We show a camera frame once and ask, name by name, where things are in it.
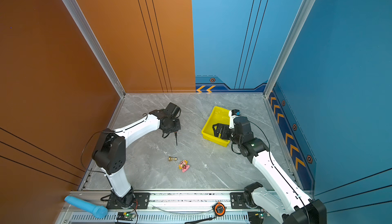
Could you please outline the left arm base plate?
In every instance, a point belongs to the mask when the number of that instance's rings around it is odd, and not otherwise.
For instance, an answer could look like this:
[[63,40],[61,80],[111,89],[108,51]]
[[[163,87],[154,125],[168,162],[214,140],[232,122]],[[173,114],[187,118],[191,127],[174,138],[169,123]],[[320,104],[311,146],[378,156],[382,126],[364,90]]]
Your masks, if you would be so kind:
[[124,197],[118,197],[113,192],[108,196],[107,209],[130,209],[144,210],[148,208],[150,193],[132,192]]

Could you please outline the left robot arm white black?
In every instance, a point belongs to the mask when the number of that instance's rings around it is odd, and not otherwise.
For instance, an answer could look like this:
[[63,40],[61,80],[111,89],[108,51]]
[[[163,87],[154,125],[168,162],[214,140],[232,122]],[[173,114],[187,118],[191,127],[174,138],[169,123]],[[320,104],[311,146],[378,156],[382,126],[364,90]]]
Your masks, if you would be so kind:
[[115,130],[107,128],[100,132],[92,159],[110,184],[110,197],[121,208],[131,208],[135,203],[134,189],[124,170],[127,147],[156,130],[162,131],[163,138],[172,133],[177,134],[181,129],[180,115],[181,108],[169,103],[166,108],[144,114],[142,119],[127,126]]

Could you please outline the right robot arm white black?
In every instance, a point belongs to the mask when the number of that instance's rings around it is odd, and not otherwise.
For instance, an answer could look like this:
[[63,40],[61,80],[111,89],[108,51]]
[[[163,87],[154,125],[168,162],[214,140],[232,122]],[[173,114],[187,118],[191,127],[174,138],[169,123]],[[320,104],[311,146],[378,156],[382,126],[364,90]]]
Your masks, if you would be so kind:
[[251,125],[247,117],[235,116],[229,125],[212,126],[214,136],[237,145],[239,153],[264,175],[277,194],[271,195],[258,182],[250,184],[244,189],[247,205],[266,210],[281,224],[327,223],[325,205],[312,199],[287,175],[273,157],[268,140],[256,138]]

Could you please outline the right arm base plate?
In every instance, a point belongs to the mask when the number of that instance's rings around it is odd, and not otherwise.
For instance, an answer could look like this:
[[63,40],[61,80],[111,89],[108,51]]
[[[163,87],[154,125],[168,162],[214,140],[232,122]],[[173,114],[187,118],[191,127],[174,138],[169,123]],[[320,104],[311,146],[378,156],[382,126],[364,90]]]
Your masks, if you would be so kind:
[[230,204],[232,209],[259,209],[249,195],[245,192],[231,192],[230,193]]

